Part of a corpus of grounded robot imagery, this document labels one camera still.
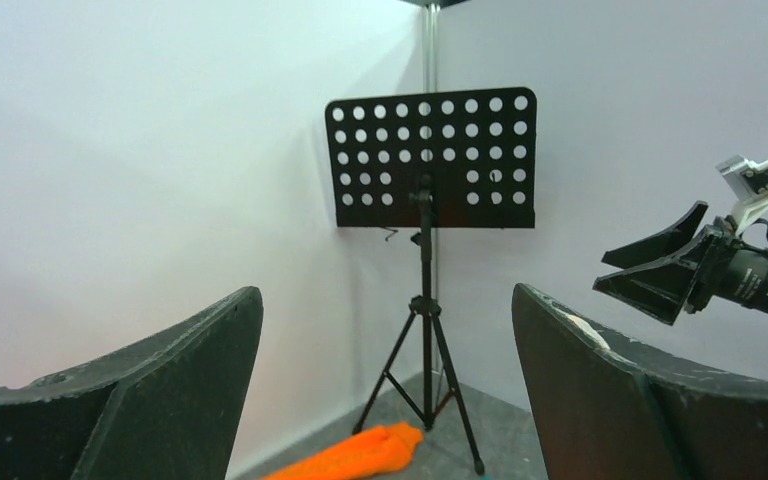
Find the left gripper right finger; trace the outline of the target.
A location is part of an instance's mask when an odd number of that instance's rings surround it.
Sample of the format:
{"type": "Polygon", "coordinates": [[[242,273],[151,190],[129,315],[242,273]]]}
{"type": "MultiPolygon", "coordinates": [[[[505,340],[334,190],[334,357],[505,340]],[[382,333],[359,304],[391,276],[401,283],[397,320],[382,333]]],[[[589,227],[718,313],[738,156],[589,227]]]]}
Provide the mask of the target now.
{"type": "Polygon", "coordinates": [[[552,479],[768,479],[768,380],[665,352],[519,283],[512,326],[552,479]]]}

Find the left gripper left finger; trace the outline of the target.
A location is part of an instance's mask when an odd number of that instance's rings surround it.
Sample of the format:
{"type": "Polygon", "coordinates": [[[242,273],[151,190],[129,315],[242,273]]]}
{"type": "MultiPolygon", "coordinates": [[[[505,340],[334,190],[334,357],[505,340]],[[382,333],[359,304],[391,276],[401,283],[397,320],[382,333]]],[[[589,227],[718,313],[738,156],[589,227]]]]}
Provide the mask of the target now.
{"type": "Polygon", "coordinates": [[[264,318],[247,286],[20,388],[0,387],[0,479],[222,479],[264,318]]]}

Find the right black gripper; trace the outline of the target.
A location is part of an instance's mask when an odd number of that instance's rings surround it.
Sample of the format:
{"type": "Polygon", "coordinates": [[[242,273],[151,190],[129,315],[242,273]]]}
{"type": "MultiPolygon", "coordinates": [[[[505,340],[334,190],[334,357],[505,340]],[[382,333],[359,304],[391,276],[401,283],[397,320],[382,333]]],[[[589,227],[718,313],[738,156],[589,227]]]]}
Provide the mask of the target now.
{"type": "Polygon", "coordinates": [[[606,251],[601,262],[618,270],[593,289],[669,326],[715,297],[768,314],[768,246],[712,225],[695,236],[708,208],[696,201],[667,228],[606,251]]]}

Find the orange zip-up jacket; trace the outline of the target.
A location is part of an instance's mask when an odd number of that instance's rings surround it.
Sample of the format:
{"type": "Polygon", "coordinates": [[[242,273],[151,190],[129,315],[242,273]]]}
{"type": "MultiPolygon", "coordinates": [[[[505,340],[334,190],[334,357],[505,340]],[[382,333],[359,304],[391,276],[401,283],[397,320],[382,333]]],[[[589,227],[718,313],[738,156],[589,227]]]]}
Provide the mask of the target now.
{"type": "Polygon", "coordinates": [[[413,461],[423,432],[406,422],[378,425],[275,471],[265,479],[366,479],[399,472],[413,461]]]}

